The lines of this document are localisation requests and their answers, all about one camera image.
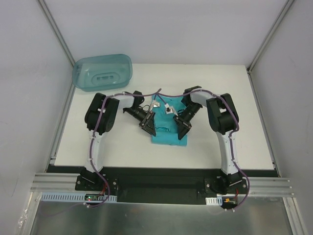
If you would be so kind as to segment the teal t shirt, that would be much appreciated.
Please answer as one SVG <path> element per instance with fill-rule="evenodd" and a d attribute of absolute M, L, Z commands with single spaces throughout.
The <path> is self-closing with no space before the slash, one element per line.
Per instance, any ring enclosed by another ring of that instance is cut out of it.
<path fill-rule="evenodd" d="M 165 104 L 160 97 L 156 97 L 156 101 L 160 103 L 160 107 L 153 108 L 155 112 L 154 122 L 156 135 L 152 136 L 153 144 L 186 146 L 188 136 L 185 135 L 181 140 L 178 139 L 178 128 L 173 119 L 174 114 L 166 114 Z"/>

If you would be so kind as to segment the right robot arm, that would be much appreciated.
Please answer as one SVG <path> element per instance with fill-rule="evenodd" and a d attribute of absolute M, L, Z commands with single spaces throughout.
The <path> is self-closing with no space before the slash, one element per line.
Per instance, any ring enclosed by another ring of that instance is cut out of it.
<path fill-rule="evenodd" d="M 243 175 L 239 171 L 234 133 L 239 130 L 239 117 L 230 94 L 216 95 L 194 86 L 184 91 L 181 102 L 186 106 L 174 117 L 181 140 L 190 131 L 191 119 L 206 107 L 209 125 L 216 133 L 221 153 L 220 175 L 210 183 L 210 189 L 219 194 L 233 192 Z"/>

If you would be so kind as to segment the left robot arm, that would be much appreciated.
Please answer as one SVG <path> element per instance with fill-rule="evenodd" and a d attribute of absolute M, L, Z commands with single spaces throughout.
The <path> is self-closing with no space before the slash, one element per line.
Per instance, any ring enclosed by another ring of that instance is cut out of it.
<path fill-rule="evenodd" d="M 89 131 L 88 156 L 79 180 L 83 186 L 91 190 L 106 189 L 108 186 L 99 176 L 103 169 L 103 147 L 106 134 L 112 130 L 118 110 L 130 114 L 139 121 L 139 127 L 148 134 L 155 136 L 155 112 L 145 111 L 141 104 L 144 96 L 141 92 L 133 94 L 124 92 L 115 95 L 96 93 L 86 114 L 85 124 Z"/>

